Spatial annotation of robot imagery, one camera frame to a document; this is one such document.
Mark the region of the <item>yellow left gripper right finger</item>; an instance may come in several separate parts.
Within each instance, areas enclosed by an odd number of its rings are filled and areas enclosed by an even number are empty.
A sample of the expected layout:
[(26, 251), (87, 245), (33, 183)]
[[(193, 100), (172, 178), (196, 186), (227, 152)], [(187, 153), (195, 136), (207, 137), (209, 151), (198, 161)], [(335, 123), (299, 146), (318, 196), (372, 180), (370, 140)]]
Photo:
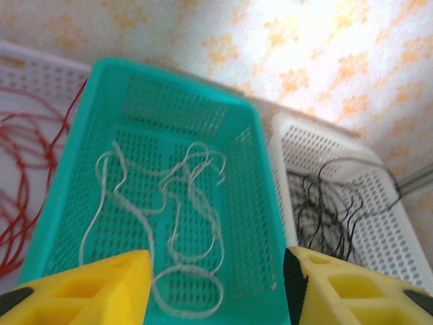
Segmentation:
[(292, 324), (431, 324), (432, 295), (408, 282), (299, 246), (283, 276)]

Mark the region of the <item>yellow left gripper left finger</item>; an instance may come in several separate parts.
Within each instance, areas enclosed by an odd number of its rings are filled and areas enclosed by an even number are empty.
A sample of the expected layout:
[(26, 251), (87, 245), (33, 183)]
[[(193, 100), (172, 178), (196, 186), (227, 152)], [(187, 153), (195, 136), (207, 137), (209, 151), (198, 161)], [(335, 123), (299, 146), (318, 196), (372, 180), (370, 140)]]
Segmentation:
[(1, 295), (2, 324), (142, 324), (152, 284), (136, 250), (21, 284)]

